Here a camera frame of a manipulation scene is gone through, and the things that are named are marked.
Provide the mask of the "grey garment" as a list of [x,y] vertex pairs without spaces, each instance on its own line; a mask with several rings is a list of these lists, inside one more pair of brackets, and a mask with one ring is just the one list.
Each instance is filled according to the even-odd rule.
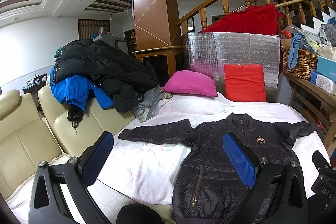
[[161,87],[150,89],[138,98],[138,105],[131,110],[140,123],[143,123],[159,113],[159,101],[163,98]]

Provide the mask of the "light blue box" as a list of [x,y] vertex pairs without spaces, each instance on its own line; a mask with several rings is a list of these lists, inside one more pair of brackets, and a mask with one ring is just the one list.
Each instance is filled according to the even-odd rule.
[[336,61],[318,56],[316,70],[336,82]]

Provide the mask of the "wicker basket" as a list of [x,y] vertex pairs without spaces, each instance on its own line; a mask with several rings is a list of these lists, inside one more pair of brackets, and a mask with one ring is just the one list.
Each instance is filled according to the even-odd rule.
[[311,72],[317,68],[318,57],[306,50],[298,51],[298,60],[294,68],[289,69],[288,67],[288,57],[289,57],[289,46],[282,46],[282,71],[290,76],[297,77],[299,79],[310,80]]

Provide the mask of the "cream leather sofa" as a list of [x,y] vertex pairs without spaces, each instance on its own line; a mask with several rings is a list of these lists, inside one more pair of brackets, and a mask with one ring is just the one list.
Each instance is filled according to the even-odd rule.
[[1,195],[9,198],[33,175],[41,160],[51,162],[62,153],[79,156],[108,131],[119,133],[135,116],[131,111],[102,109],[94,98],[77,128],[67,119],[68,106],[59,103],[49,84],[38,91],[44,119],[30,94],[9,90],[1,94]]

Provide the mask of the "black puffer coat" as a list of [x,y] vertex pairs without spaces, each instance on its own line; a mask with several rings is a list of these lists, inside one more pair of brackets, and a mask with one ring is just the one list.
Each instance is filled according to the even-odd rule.
[[144,64],[102,40],[75,40],[62,48],[54,65],[54,81],[74,75],[101,88],[120,113],[137,106],[140,95],[159,84],[149,63]]

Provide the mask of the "red cloth on railing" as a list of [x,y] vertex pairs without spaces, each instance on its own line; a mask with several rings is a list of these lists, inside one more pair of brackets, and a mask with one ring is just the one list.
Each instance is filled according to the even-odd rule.
[[276,35],[280,30],[278,20],[284,15],[275,5],[251,6],[244,11],[222,17],[200,32],[237,32]]

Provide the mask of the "silver foil insulation panel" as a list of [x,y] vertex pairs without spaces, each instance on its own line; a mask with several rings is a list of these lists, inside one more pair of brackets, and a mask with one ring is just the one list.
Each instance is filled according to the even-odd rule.
[[183,34],[185,67],[212,78],[225,92],[224,65],[260,64],[264,68],[266,100],[274,102],[280,70],[278,36],[237,32]]

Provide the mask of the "red pillow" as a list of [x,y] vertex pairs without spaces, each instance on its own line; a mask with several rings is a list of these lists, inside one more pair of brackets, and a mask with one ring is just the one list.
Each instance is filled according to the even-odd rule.
[[235,102],[266,102],[261,64],[224,65],[225,97]]

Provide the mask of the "blue jacket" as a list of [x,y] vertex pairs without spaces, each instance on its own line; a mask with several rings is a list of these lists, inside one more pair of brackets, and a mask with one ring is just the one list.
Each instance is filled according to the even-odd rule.
[[54,68],[51,68],[50,87],[53,96],[59,103],[75,105],[84,112],[86,111],[89,95],[94,95],[102,109],[114,106],[112,99],[101,88],[80,75],[66,77],[63,80],[55,82]]

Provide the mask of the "dark quilted jacket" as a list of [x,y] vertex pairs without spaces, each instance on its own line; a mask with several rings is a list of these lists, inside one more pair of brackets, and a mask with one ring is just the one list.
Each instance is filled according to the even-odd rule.
[[173,190],[176,223],[227,223],[246,197],[248,187],[240,181],[223,149],[223,136],[232,132],[257,157],[273,164],[297,161],[293,146],[299,137],[314,130],[307,122],[262,122],[248,114],[230,114],[217,122],[192,128],[188,119],[123,130],[119,138],[156,145],[183,144],[191,149],[182,162]]

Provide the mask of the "blue cloth in basket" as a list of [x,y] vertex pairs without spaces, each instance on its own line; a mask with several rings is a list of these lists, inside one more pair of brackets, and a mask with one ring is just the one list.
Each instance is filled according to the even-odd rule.
[[293,34],[290,40],[290,50],[288,53],[288,68],[293,69],[298,62],[299,50],[306,50],[309,53],[315,53],[314,48],[307,41],[306,36],[301,33]]

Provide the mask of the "wooden column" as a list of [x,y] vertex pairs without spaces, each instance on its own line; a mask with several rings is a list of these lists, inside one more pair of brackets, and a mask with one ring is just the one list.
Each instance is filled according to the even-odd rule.
[[175,57],[182,53],[181,31],[177,0],[133,0],[136,57],[165,57],[167,73],[176,71]]

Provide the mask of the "white patterned tissue pack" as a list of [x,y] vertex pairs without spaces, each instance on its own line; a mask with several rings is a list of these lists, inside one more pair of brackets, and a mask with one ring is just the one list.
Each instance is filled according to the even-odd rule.
[[315,84],[323,89],[325,92],[331,94],[331,95],[336,95],[336,84],[333,80],[327,78],[324,75],[317,75]]

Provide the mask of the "wooden shelf table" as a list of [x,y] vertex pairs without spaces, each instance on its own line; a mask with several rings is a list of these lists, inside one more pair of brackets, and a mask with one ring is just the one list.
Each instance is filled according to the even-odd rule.
[[293,88],[289,105],[314,128],[331,156],[335,150],[335,96],[308,80],[284,74]]

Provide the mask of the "magenta pillow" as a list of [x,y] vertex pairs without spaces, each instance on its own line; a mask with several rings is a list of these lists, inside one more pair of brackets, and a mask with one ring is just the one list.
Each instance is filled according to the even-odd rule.
[[162,88],[164,92],[174,94],[191,94],[205,97],[217,97],[213,79],[193,71],[176,71]]

